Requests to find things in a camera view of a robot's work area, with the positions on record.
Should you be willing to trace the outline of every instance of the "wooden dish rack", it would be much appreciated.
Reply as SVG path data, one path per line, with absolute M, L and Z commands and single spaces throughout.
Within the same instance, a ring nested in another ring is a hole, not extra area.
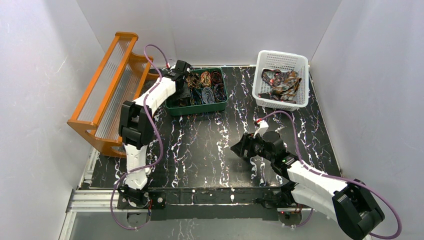
M 151 64 L 132 52 L 138 36 L 117 32 L 67 124 L 101 154 L 126 158 L 118 135 L 121 104 L 141 95 Z

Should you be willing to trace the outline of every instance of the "black marble table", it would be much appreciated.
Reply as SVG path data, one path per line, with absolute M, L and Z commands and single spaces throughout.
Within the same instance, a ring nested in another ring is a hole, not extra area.
M 255 131 L 254 119 L 273 112 L 257 106 L 252 96 L 255 67 L 222 67 L 228 92 L 225 111 L 170 116 L 162 105 L 154 118 L 163 145 L 164 158 L 152 169 L 149 188 L 250 188 L 277 187 L 287 180 L 276 175 L 269 161 L 261 157 L 243 160 L 230 147 L 243 133 Z M 153 84 L 146 83 L 144 90 Z M 309 103 L 291 113 L 302 158 L 319 170 L 340 176 L 326 126 L 309 86 Z M 269 131 L 277 131 L 295 153 L 293 128 L 285 115 L 267 119 Z M 159 156 L 155 139 L 147 150 L 147 161 Z M 100 155 L 88 189 L 111 189 L 126 171 L 126 159 Z

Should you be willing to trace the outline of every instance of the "orange wooden frame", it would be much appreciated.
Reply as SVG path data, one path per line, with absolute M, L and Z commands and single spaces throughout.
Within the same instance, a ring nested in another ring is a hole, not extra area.
M 136 99 L 140 96 L 143 85 L 146 80 L 156 80 L 158 78 L 157 74 L 149 73 L 151 64 L 147 61 L 145 56 L 137 55 L 132 52 L 136 41 L 138 40 L 137 34 L 133 32 L 117 32 L 115 37 L 107 49 L 103 59 L 100 62 L 96 72 L 94 73 L 90 83 L 88 84 L 87 89 L 82 95 L 81 100 L 76 106 L 75 111 L 73 112 L 71 118 L 67 121 L 67 124 L 73 128 L 79 135 L 81 135 L 87 142 L 89 142 L 94 148 L 96 148 L 100 153 L 106 156 L 126 158 L 125 152 L 119 151 L 118 148 L 122 146 L 122 138 L 119 136 L 117 139 L 108 139 L 96 137 L 96 131 L 99 128 L 99 125 L 105 115 L 106 109 L 111 102 L 115 91 L 117 90 L 118 83 L 121 80 L 121 77 L 124 73 L 124 70 L 127 66 L 131 69 L 133 74 L 136 77 L 139 77 L 139 82 L 132 99 L 127 99 L 129 101 Z M 123 46 L 123 42 L 128 42 L 128 46 Z M 111 79 L 109 87 L 107 88 L 106 93 L 98 107 L 94 118 L 91 121 L 78 120 L 81 112 L 83 111 L 84 106 L 89 99 L 90 94 L 92 93 L 95 85 L 98 83 L 99 77 L 102 74 L 102 71 L 105 69 L 114 49 L 117 44 L 120 44 L 122 49 L 126 49 L 123 53 L 122 59 L 120 60 L 119 65 L 117 66 L 116 72 Z M 138 67 L 140 64 L 145 64 L 145 67 Z M 118 129 L 112 129 L 114 133 L 118 132 Z

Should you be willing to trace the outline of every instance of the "white basket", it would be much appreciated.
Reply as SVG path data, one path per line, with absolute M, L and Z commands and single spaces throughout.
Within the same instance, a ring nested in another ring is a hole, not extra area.
M 282 72 L 295 70 L 297 76 L 302 78 L 300 86 L 294 97 L 294 103 L 260 98 L 260 94 L 269 94 L 272 87 L 262 80 L 262 71 L 264 69 L 279 69 Z M 256 71 L 253 80 L 253 97 L 256 99 L 258 106 L 264 106 L 273 109 L 282 109 L 286 111 L 294 111 L 308 105 L 309 97 L 309 65 L 308 59 L 304 56 L 281 52 L 262 50 L 257 56 Z

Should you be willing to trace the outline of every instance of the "green plastic tray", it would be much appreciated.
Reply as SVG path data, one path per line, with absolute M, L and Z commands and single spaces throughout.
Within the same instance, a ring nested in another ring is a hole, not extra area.
M 189 115 L 189 114 L 200 114 L 200 113 L 208 113 L 208 112 L 217 112 L 223 111 L 227 107 L 228 102 L 228 92 L 226 82 L 224 80 L 223 71 L 220 68 L 205 68 L 199 70 L 192 70 L 191 72 L 202 75 L 203 72 L 213 72 L 218 71 L 222 76 L 222 83 L 224 84 L 224 92 L 225 92 L 225 101 L 209 103 L 209 104 L 200 104 L 194 106 L 176 106 L 172 107 L 171 100 L 168 98 L 165 101 L 165 107 L 168 109 L 168 112 L 171 116 L 181 116 L 181 115 Z

